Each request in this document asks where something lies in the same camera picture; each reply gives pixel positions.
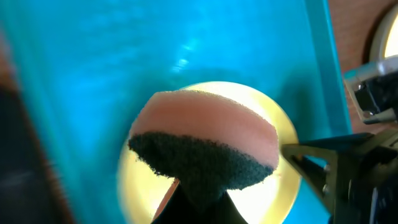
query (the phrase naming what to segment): sponge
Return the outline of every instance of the sponge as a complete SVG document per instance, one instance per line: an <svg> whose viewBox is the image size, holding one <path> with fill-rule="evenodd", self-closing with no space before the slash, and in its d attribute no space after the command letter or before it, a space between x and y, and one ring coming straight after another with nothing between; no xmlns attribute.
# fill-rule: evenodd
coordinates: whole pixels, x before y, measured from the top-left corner
<svg viewBox="0 0 398 224"><path fill-rule="evenodd" d="M158 175L175 177L198 212L228 189L276 169L273 125L228 98L195 90L156 93L131 129L129 147Z"/></svg>

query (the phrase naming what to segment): foam sponge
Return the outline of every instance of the foam sponge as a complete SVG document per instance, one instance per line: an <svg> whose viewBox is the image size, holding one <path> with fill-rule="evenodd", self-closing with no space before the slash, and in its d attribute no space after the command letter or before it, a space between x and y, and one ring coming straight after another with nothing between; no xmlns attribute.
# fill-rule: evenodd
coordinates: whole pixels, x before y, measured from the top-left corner
<svg viewBox="0 0 398 224"><path fill-rule="evenodd" d="M228 98L195 90L156 93L131 129L129 147L159 175L175 177L199 212L228 189L276 169L273 125Z"/></svg>

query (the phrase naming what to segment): dark green scouring pad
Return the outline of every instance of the dark green scouring pad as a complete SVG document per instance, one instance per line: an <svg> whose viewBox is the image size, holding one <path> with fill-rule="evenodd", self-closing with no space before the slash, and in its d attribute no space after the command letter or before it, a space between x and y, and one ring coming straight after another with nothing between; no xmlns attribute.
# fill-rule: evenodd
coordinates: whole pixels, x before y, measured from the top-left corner
<svg viewBox="0 0 398 224"><path fill-rule="evenodd" d="M262 182L274 168L220 142L164 132L135 134L129 147L157 175L175 177L198 212L228 189Z"/></svg>

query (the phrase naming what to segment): yellow glowing disc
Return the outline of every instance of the yellow glowing disc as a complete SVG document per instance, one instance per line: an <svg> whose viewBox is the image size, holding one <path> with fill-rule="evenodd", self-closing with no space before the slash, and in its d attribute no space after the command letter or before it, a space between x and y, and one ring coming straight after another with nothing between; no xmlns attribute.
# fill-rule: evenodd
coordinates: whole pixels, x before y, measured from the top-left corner
<svg viewBox="0 0 398 224"><path fill-rule="evenodd" d="M370 60L398 55L398 4L383 18L373 38Z"/></svg>
<svg viewBox="0 0 398 224"><path fill-rule="evenodd" d="M225 96L247 106L275 126L279 144L297 143L293 124L272 99L251 87L230 82L207 82L186 87ZM123 149L119 166L119 197L131 223L151 223L173 179L156 176L137 155ZM249 224L282 223L296 199L299 174L280 156L276 171L264 182L228 191L236 208Z"/></svg>

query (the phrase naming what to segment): pink sponge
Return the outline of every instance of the pink sponge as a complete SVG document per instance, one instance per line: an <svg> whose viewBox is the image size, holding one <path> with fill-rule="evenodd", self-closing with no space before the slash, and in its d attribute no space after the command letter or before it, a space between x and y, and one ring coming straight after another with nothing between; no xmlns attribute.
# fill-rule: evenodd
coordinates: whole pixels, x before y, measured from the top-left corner
<svg viewBox="0 0 398 224"><path fill-rule="evenodd" d="M263 181L278 165L273 125L204 91L156 93L131 129L130 148L160 175L176 177L199 210L225 190Z"/></svg>

